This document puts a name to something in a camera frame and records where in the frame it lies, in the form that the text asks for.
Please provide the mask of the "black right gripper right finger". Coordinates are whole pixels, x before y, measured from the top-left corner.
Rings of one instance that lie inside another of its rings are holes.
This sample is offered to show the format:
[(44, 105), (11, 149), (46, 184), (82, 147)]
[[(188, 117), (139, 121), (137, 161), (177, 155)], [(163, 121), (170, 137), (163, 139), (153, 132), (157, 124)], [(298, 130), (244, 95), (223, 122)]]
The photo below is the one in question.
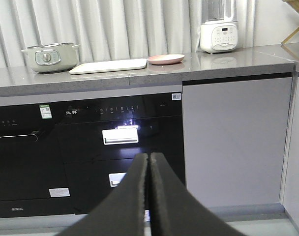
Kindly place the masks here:
[(240, 236), (200, 204), (162, 153), (150, 155), (149, 211), (153, 236)]

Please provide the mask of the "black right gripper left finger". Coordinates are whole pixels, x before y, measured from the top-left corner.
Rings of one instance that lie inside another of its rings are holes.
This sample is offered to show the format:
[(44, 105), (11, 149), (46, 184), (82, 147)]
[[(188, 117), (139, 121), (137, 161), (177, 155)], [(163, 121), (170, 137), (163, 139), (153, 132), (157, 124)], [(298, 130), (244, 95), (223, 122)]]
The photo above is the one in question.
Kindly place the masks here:
[(114, 190), (88, 215), (59, 236), (143, 236), (148, 155), (135, 155)]

